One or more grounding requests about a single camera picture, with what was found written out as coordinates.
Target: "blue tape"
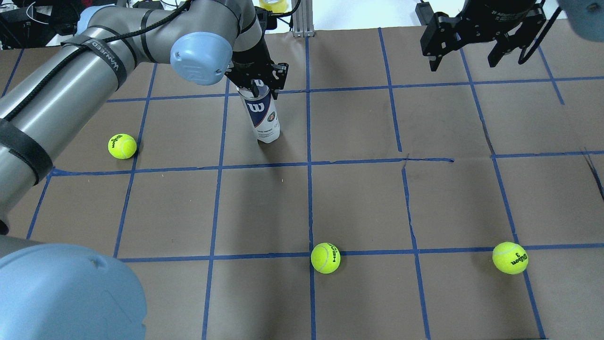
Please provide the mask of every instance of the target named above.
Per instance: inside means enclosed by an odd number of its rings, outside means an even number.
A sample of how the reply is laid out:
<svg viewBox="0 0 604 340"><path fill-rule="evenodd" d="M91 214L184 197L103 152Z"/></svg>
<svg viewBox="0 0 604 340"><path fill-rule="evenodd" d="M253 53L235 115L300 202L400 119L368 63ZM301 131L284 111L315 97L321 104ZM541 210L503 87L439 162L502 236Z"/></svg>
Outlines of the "blue tape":
<svg viewBox="0 0 604 340"><path fill-rule="evenodd" d="M579 81L579 80L604 80L604 76L554 78L554 80L556 82L574 82L574 81Z"/></svg>
<svg viewBox="0 0 604 340"><path fill-rule="evenodd" d="M48 190L48 185L50 184L50 180L52 177L53 177L53 172L51 171L46 176L46 183L44 183L44 188L42 189L42 193L40 194L40 199L38 200L36 210L34 211L34 215L31 218L30 228L29 228L29 230L27 230L27 236L25 237L28 240L31 238L31 233L34 232L34 227L36 226L37 217L38 217L38 214L40 213L40 207L42 206L42 202L44 201L44 196L46 195L46 191Z"/></svg>
<svg viewBox="0 0 604 340"><path fill-rule="evenodd" d="M525 250L554 250L554 249L591 249L604 248L604 243L574 243L574 244L535 244L523 246Z"/></svg>
<svg viewBox="0 0 604 340"><path fill-rule="evenodd" d="M485 80L485 81L473 82L473 83L474 83L474 85L496 85L496 84L549 83L549 82L551 82L551 79Z"/></svg>
<svg viewBox="0 0 604 340"><path fill-rule="evenodd" d="M119 170L119 171L65 171L54 168L51 171L53 176L107 176L107 175L125 175L132 173L131 170Z"/></svg>
<svg viewBox="0 0 604 340"><path fill-rule="evenodd" d="M554 75L551 73L551 69L549 64L547 63L547 59L545 58L545 53L541 49L541 46L537 48L539 50L539 54L541 55L541 59L543 60L543 64L545 65L545 69L547 70L547 74L550 76L551 84L554 86L554 90L556 95L558 96L558 100L561 105L564 105L564 99L562 98L562 94L560 93L560 89L558 89L558 85L556 84L556 80L554 79Z"/></svg>
<svg viewBox="0 0 604 340"><path fill-rule="evenodd" d="M174 256L174 257L143 257L143 258L118 258L125 263L145 263L145 262L172 262L172 261L207 261L209 255L201 256Z"/></svg>
<svg viewBox="0 0 604 340"><path fill-rule="evenodd" d="M307 166L306 162L295 163L268 163L268 164L246 164L246 165L225 165L223 169L254 169L254 168L286 168L289 166Z"/></svg>
<svg viewBox="0 0 604 340"><path fill-rule="evenodd" d="M472 96L474 97L474 104L476 104L476 110L478 110L478 116L480 118L480 122L483 125L484 137L487 140L487 144L489 145L489 150L490 150L491 154L494 155L494 154L496 154L495 148L493 147L493 143L491 142L491 139L489 136L489 130L487 129L487 123L484 120L483 109L480 106L480 101L478 101L478 95L476 94L476 87L474 86L474 82L472 81L472 74L470 73L470 68L467 64L466 54L463 52L463 48L461 48L459 51L461 53L461 59L463 61L463 66L466 69L467 79L470 82L470 89L472 90Z"/></svg>
<svg viewBox="0 0 604 340"><path fill-rule="evenodd" d="M222 138L220 139L220 156L218 161L218 176L216 179L216 196L214 198L214 218L212 221L212 239L210 243L210 262L208 264L208 281L205 288L205 305L204 305L204 323L202 326L201 338L207 339L208 333L208 314L210 312L210 293L212 289L212 273L214 270L214 250L216 249L216 229L218 225L218 211L220 203L220 187L222 185L222 169L225 155L225 137L227 134L227 112L228 112L228 98L229 98L229 85L230 81L226 82L226 88L224 93L225 103L224 111L222 113Z"/></svg>
<svg viewBox="0 0 604 340"><path fill-rule="evenodd" d="M4 97L6 95L6 92L8 92L8 88L10 86L10 83L13 81L14 73L17 72L17 67L19 67L19 63L21 62L21 57L23 56L23 51L25 51L25 50L23 48L21 48L21 52L19 52L19 56L17 57L17 61L14 63L13 71L10 73L10 76L8 77L8 81L6 82L6 86L4 87L4 91L2 91L2 97Z"/></svg>
<svg viewBox="0 0 604 340"><path fill-rule="evenodd" d="M530 300L530 305L531 307L533 307L533 315L535 316L535 322L537 323L539 338L545 339L545 331L543 330L543 324L541 323L541 316L539 315L539 309L537 308L537 301L535 301L535 296L533 294L533 286L530 283L529 272L525 270L522 275L524 276L524 282L527 286L528 299Z"/></svg>
<svg viewBox="0 0 604 340"><path fill-rule="evenodd" d="M157 64L153 65L153 71L151 72L151 81L149 82L149 89L147 90L147 100L145 101L145 109L143 110L143 118L141 119L141 127L138 131L137 144L140 145L143 139L143 130L145 129L145 121L147 119L147 111L149 110L149 99L151 98L151 90L153 89L153 83L155 81L155 74L157 72ZM134 183L135 170L137 168L138 152L134 154L132 160L132 169L130 170L130 180L128 181L128 189L126 190L126 198L124 199L124 208L121 211L120 226L117 230L117 237L115 238L114 247L114 258L117 258L117 254L120 251L121 234L124 230L124 222L126 221L126 212L128 210L128 203L130 202L130 193L132 192L132 184Z"/></svg>
<svg viewBox="0 0 604 340"><path fill-rule="evenodd" d="M405 205L407 209L407 219L409 221L409 232L411 234L411 244L413 246L414 258L415 258L415 266L416 266L416 277L417 277L417 287L419 289L419 299L420 305L422 306L422 318L423 318L423 328L426 334L426 339L430 340L430 325L428 322L428 308L426 307L426 295L423 290L423 279L422 279L422 268L419 262L419 251L417 249L417 239L415 236L415 232L413 231L413 219L411 218L411 208L410 208L410 200L409 200L409 183L407 182L407 171L403 168L400 171L403 178L403 188L405 190Z"/></svg>
<svg viewBox="0 0 604 340"><path fill-rule="evenodd" d="M310 144L310 47L308 37L304 39L305 58L306 58L306 159L308 166L308 239L309 252L315 244L312 232L313 214L312 214L312 145ZM315 269L309 261L309 280L310 280L310 338L316 340L316 305L315 305Z"/></svg>
<svg viewBox="0 0 604 340"><path fill-rule="evenodd" d="M453 82L453 83L405 84L405 85L392 85L392 88L443 87L443 86L461 86L461 85L470 85L470 83L469 82Z"/></svg>
<svg viewBox="0 0 604 340"><path fill-rule="evenodd" d="M396 137L396 147L399 152L402 152L400 145L400 134L399 134L399 121L396 117L396 106L394 105L394 93L392 91L392 78L390 77L390 66L388 65L388 55L386 54L386 45L384 44L384 36L382 35L382 29L378 28L377 33L379 34L379 42L382 45L382 55L384 56L384 65L386 66L386 78L388 79L388 92L390 94L390 109L392 110L392 120L394 122L394 135Z"/></svg>

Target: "blue tape grid line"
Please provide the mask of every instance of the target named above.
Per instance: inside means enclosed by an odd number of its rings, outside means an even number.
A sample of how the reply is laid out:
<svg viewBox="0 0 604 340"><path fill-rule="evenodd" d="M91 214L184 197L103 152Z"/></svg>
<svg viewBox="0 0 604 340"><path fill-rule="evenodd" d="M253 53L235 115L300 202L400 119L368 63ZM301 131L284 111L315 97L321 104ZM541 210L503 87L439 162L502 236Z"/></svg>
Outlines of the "blue tape grid line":
<svg viewBox="0 0 604 340"><path fill-rule="evenodd" d="M554 79L554 75L551 72L550 66L547 63L545 54L543 53L541 46L538 46L537 49L539 50L539 54L541 55L541 59L543 60L543 64L545 65L545 69L547 70L547 74L550 76L551 84L554 86L554 91L556 92L556 95L558 96L558 100L560 101L561 105L564 105L564 99L562 98L562 94L560 93L560 90L558 89L558 85L556 84L556 79Z"/></svg>
<svg viewBox="0 0 604 340"><path fill-rule="evenodd" d="M394 106L394 93L392 90L392 78L390 77L390 66L388 64L388 55L386 53L386 45L384 44L384 36L382 34L382 29L378 28L377 33L379 35L379 42L382 45L384 65L386 66L386 78L388 79L388 92L390 94L390 108L392 110L392 120L394 122L394 134L396 135L396 147L399 149L399 152L403 152L403 149L400 145L399 121L396 117L396 107Z"/></svg>
<svg viewBox="0 0 604 340"><path fill-rule="evenodd" d="M453 163L455 160L450 158L391 158L391 159L359 159L359 160L336 160L336 161L315 161L310 164L316 165L336 165L336 164L367 164L367 163L397 163L397 162L446 162ZM280 168L288 166L308 166L308 162L293 162L293 163L266 163L266 164L247 164L247 165L223 165L222 169L254 169L254 168ZM186 167L186 168L156 168L156 169L136 169L134 173L143 172L168 172L168 171L203 171L203 170L218 170L218 166ZM123 175L130 174L129 170L119 171L66 171L54 169L53 176L107 176L107 175Z"/></svg>
<svg viewBox="0 0 604 340"><path fill-rule="evenodd" d="M401 170L403 179L403 188L405 190L405 205L407 208L407 218L409 221L409 232L411 233L411 245L414 251L415 265L416 265L416 277L417 277L417 288L419 289L419 300L422 307L422 318L423 318L423 329L426 334L426 339L431 340L430 337L430 325L428 322L428 309L426 307L426 295L423 290L423 279L422 279L422 268L419 261L419 251L417 250L417 239L415 232L413 231L413 219L411 218L411 208L409 203L409 183L407 182L407 170L403 167Z"/></svg>
<svg viewBox="0 0 604 340"><path fill-rule="evenodd" d="M604 80L604 76L594 77L563 77L563 78L543 78L543 79L513 79L513 80L485 80L474 82L474 85L497 85L497 84L513 84L513 83L547 83L547 82L574 82L574 81L586 81L586 80ZM470 85L469 82L449 82L449 83L418 83L418 84L397 84L397 85L382 85L382 86L367 86L367 87L340 87L340 88L310 88L308 90L284 90L280 91L279 94L295 94L295 93L320 93L320 92L341 92L341 91L366 91L366 90L387 90L392 87L395 88L416 88L416 87L445 87L445 86L464 86ZM212 98L212 97L223 97L224 94L192 94L187 96L161 96L151 97L149 100L171 100L171 99L194 99L194 98ZM229 97L238 96L237 93L229 93ZM107 103L119 103L119 102L143 102L147 98L123 98L123 99L109 99Z"/></svg>
<svg viewBox="0 0 604 340"><path fill-rule="evenodd" d="M577 243L577 244L534 244L522 246L525 250L565 250L565 249L599 249L604 248L604 243ZM493 247L462 247L462 248L428 248L428 249L380 249L380 250L347 250L342 251L342 256L375 256L375 255L415 255L415 254L443 254L443 253L484 253L492 252ZM214 255L213 260L248 260L255 258L299 258L310 257L310 252L292 253L256 253ZM181 256L181 257L141 257L119 258L126 263L137 262L172 262L172 261L209 261L209 255Z"/></svg>
<svg viewBox="0 0 604 340"><path fill-rule="evenodd" d="M220 138L220 158L218 161L218 176L216 179L216 196L214 198L214 219L212 221L212 239L210 243L210 257L208 263L208 281L205 288L205 305L204 305L204 323L202 327L201 338L202 340L207 339L208 335L208 317L210 314L210 293L212 288L212 274L214 270L214 251L216 250L216 228L218 225L218 208L220 203L220 186L222 184L222 170L225 155L225 139L227 134L227 112L228 112L228 98L229 98L229 84L226 82L226 88L224 93L225 103L224 112L222 113L222 137Z"/></svg>
<svg viewBox="0 0 604 340"><path fill-rule="evenodd" d="M155 73L157 71L157 64L153 65L153 71L151 73L151 81L149 82L149 89L147 90L147 100L145 101L145 109L143 110L143 118L141 119L141 127L138 131L137 145L141 144L143 140L143 131L145 129L145 121L147 120L147 112L149 110L149 99L151 98L151 91L153 90L153 82L155 81ZM117 237L115 238L114 257L120 250L121 233L124 230L124 221L126 220L126 211L128 210L128 202L130 201L130 193L132 192L132 184L134 183L135 170L137 168L138 152L134 155L132 160L132 169L130 172L130 180L128 181L128 189L126 190L126 198L124 199L124 208L121 211L120 226L117 231Z"/></svg>
<svg viewBox="0 0 604 340"><path fill-rule="evenodd" d="M486 122L484 120L483 112L482 112L482 109L480 107L480 101L479 101L478 96L476 94L476 89L475 89L475 86L474 86L474 82L472 81L472 75L471 75L471 72L470 72L470 68L468 67L468 64L467 64L466 56L465 56L465 54L463 52L463 49L461 49L460 52L461 52L461 58L463 60L463 65L464 65L464 67L466 69L467 79L470 82L470 87L472 89L472 94L474 96L474 101L476 103L476 109L478 110L478 116L479 116L479 118L480 118L480 120L481 120L481 122L483 124L484 136L485 136L485 138L487 140L487 143L489 144L489 148L490 148L490 151L491 151L491 155L492 155L491 156L491 161L493 161L493 168L495 170L495 175L497 177L497 182L499 183L499 187L500 187L500 191L501 191L501 196L503 198L503 202L504 202L504 205L506 207L506 213L507 213L507 218L508 218L508 221L509 221L509 224L510 224L510 230L511 230L512 236L514 238L514 242L515 243L519 243L518 234L516 233L516 226L514 224L514 220L513 220L513 217L512 217L512 210L510 209L510 204L509 204L509 202L507 200L506 189L505 189L505 186L503 185L503 179L501 178L501 173L500 173L500 170L499 170L499 165L497 164L497 158L495 157L496 152L495 152L495 149L493 148L493 144L491 143L491 140L490 140L490 137L489 137L489 130L487 129L487 125L486 125ZM557 86L556 86L555 82L553 82L553 84L554 84L554 88L557 90ZM523 275L524 275L524 282L526 284L526 288L527 288L530 304L531 304L531 307L533 308L533 316L535 317L535 323L536 323L537 329L539 331L539 336L542 339L545 339L545 331L544 331L543 325L541 323L541 317L539 315L539 309L537 307L537 303L535 301L535 296L533 294L533 288L532 288L532 285L531 285L531 282L530 282L530 277L529 277L528 271L525 270L524 273L523 273Z"/></svg>
<svg viewBox="0 0 604 340"><path fill-rule="evenodd" d="M50 180L53 177L52 171L46 176L46 183L44 183L44 188L42 189L42 193L40 194L40 200L38 200L38 204L36 206L36 210L34 211L34 216L31 218L30 228L27 230L26 239L31 238L31 233L34 231L34 227L36 225L36 220L38 214L40 213L40 207L42 206L42 201L44 201L44 196L46 196L46 191L48 190L48 185L50 185Z"/></svg>
<svg viewBox="0 0 604 340"><path fill-rule="evenodd" d="M22 48L21 52L19 52L17 61L14 63L13 71L10 73L10 77L8 77L8 81L6 81L6 86L4 87L4 90L2 91L2 97L4 97L6 95L6 92L8 92L10 83L13 81L14 73L17 72L17 67L19 66L19 63L21 62L21 57L23 56L23 51L25 51L25 50Z"/></svg>
<svg viewBox="0 0 604 340"><path fill-rule="evenodd" d="M308 240L309 253L315 244L312 232L312 145L310 133L310 42L309 37L304 38L304 54L306 59L306 160L308 167ZM316 304L315 304L315 269L309 261L309 286L310 286L310 338L316 340Z"/></svg>

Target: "tennis ball can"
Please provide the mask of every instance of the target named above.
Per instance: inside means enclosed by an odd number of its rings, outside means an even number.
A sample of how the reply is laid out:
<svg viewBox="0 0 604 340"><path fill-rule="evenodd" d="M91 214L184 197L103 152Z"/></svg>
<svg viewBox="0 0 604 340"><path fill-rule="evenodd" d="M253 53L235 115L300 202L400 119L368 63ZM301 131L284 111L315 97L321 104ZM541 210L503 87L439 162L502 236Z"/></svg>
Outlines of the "tennis ball can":
<svg viewBox="0 0 604 340"><path fill-rule="evenodd" d="M256 138L264 143L271 143L281 133L279 118L275 101L271 97L271 91L262 80L254 80L254 88L258 89L258 95L246 88L238 88L239 97L243 102L249 117Z"/></svg>

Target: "cable strap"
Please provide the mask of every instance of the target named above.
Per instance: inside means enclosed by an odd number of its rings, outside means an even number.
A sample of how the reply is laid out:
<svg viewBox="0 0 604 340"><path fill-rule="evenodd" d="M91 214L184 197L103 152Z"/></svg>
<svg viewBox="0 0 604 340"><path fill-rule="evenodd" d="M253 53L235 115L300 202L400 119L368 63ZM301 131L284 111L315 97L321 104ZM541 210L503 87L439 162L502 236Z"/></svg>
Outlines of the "cable strap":
<svg viewBox="0 0 604 340"><path fill-rule="evenodd" d="M111 67L111 69L115 73L115 76L117 77L118 89L126 81L128 75L126 73L126 67L124 67L124 63L117 56L117 54L113 52L111 47L109 47L109 45L101 39L91 38L89 36L80 34L63 42L61 45L75 45L88 47L88 49L94 52L99 58L103 59L107 63L107 65Z"/></svg>
<svg viewBox="0 0 604 340"><path fill-rule="evenodd" d="M53 160L46 150L5 119L0 119L0 145L8 148L11 154L31 168L36 176L34 185L40 183L40 178L44 178L53 169Z"/></svg>

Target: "tennis ball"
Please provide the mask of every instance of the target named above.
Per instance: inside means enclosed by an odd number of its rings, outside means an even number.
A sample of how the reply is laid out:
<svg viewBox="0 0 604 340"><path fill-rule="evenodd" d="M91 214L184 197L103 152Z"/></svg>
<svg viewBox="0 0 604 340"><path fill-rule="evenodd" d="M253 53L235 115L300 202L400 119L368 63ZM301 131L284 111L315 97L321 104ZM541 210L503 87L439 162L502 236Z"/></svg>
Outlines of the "tennis ball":
<svg viewBox="0 0 604 340"><path fill-rule="evenodd" d="M527 268L529 256L520 245L503 242L493 249L493 263L504 273L518 274Z"/></svg>
<svg viewBox="0 0 604 340"><path fill-rule="evenodd" d="M117 134L107 145L109 153L117 159L128 159L137 151L137 141L129 134Z"/></svg>
<svg viewBox="0 0 604 340"><path fill-rule="evenodd" d="M310 253L310 263L317 272L329 274L339 267L339 250L331 243L318 244Z"/></svg>

